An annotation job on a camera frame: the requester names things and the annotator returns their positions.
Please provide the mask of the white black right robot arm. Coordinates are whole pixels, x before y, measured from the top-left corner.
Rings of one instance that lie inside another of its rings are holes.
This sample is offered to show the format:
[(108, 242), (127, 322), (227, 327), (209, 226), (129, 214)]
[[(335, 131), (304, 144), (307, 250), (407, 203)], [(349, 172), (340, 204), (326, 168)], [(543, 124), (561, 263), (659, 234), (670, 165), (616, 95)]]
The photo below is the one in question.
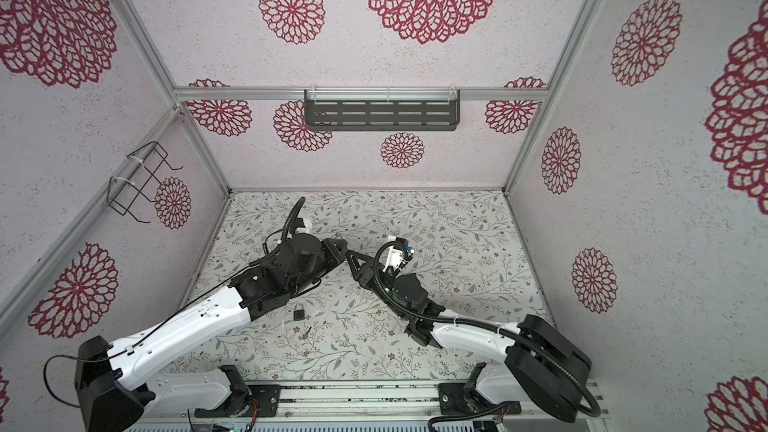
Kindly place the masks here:
[(464, 386), (469, 408), (490, 409), (528, 398), (567, 423), (578, 414), (601, 415), (587, 387), (591, 359), (554, 326), (531, 314), (521, 322), (499, 324), (447, 309), (430, 298), (416, 275), (402, 274), (411, 256), (411, 248), (392, 243), (374, 256), (346, 254), (353, 279), (405, 320), (405, 332), (417, 344), (481, 358)]

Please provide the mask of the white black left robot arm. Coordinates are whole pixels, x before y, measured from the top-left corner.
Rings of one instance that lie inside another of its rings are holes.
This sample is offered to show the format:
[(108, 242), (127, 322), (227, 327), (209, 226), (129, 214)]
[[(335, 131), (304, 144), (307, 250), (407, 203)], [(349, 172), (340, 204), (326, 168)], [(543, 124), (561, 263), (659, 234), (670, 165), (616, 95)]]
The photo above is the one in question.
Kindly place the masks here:
[(195, 347), (282, 308), (346, 260), (344, 239), (298, 233), (210, 296), (141, 332), (78, 350), (75, 391), (86, 430), (125, 431), (149, 413), (200, 412), (229, 417), (250, 406), (252, 393), (234, 365), (201, 373), (164, 373)]

